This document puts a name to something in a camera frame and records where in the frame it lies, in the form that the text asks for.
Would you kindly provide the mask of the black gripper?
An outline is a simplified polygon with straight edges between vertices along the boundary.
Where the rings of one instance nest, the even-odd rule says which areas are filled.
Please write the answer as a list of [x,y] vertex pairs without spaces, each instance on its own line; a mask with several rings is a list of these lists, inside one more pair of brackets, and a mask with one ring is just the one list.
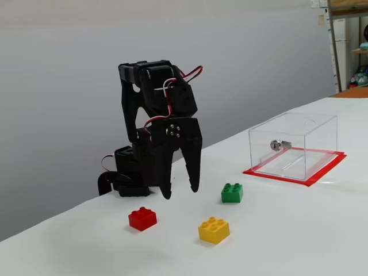
[[173,151],[181,149],[190,186],[197,192],[200,185],[202,135],[198,120],[174,117],[154,121],[149,127],[152,145],[157,150],[156,169],[160,190],[165,199],[171,197]]

